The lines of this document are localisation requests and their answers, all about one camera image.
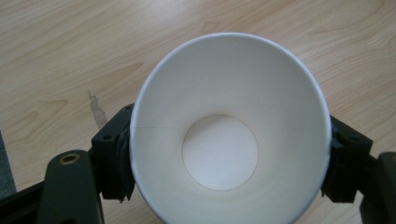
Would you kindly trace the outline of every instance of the wooden table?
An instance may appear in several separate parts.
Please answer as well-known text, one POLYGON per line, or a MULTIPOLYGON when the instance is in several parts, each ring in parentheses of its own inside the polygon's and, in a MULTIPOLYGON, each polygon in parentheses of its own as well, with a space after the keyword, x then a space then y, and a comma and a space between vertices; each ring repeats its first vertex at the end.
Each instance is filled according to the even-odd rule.
MULTIPOLYGON (((331 114, 396 151, 396 1, 0 0, 0 128, 17 189, 133 103, 153 67, 196 36, 243 32, 293 52, 331 114)), ((298 223, 361 223, 318 197, 298 223)), ((161 223, 138 190, 104 201, 107 223, 161 223)))

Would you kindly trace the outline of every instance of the white cup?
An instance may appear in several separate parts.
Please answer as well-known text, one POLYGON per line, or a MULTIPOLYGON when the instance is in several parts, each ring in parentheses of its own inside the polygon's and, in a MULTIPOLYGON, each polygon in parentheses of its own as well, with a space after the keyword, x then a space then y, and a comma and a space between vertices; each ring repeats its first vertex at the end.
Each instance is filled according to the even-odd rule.
POLYGON ((330 158, 318 83, 267 39, 224 33, 170 52, 146 80, 131 121, 131 163, 166 223, 291 223, 330 158))

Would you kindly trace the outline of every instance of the wood grain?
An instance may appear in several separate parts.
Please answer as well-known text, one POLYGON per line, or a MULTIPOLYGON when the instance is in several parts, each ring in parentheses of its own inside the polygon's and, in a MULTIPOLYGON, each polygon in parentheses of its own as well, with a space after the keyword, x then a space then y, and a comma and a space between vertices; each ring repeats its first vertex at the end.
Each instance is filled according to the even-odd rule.
MULTIPOLYGON (((18 190, 55 155, 90 148, 98 118, 133 103, 167 52, 216 32, 286 47, 373 155, 396 151, 395 1, 0 0, 0 128, 18 190)), ((297 223, 361 223, 360 201, 318 196, 297 223)), ((107 223, 161 223, 138 190, 104 209, 107 223)))

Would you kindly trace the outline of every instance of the gray carpet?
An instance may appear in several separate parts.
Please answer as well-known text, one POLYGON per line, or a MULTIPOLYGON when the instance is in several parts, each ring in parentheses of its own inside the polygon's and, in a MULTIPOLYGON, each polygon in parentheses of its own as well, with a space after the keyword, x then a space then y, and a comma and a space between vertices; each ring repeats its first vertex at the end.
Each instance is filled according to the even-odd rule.
POLYGON ((9 168, 6 147, 0 132, 0 200, 16 192, 14 178, 9 168))

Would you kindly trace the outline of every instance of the dark stain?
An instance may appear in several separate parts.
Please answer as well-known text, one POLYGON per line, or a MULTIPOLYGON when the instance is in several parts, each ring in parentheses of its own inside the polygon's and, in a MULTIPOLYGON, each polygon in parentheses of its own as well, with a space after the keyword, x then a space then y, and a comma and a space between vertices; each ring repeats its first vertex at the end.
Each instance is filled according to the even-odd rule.
POLYGON ((88 95, 90 96, 93 118, 95 119, 96 125, 98 126, 99 130, 101 130, 108 122, 106 113, 101 107, 99 107, 99 99, 96 96, 91 95, 90 91, 88 91, 88 95))

